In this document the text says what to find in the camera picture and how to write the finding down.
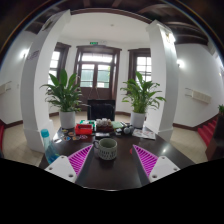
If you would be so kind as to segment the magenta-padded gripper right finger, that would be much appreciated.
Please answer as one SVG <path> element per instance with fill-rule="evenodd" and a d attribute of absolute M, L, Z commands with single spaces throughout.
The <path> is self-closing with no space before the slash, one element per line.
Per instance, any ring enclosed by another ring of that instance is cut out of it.
<path fill-rule="evenodd" d="M 137 145 L 133 146 L 132 155 L 137 165 L 140 182 L 143 186 L 180 170 L 168 157 L 157 157 Z"/>

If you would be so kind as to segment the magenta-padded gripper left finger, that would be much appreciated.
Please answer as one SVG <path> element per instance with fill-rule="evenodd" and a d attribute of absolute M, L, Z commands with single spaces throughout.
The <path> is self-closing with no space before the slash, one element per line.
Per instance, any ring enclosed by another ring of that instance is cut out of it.
<path fill-rule="evenodd" d="M 88 145 L 70 156 L 59 156 L 46 171 L 72 183 L 82 185 L 93 157 L 93 145 Z"/>

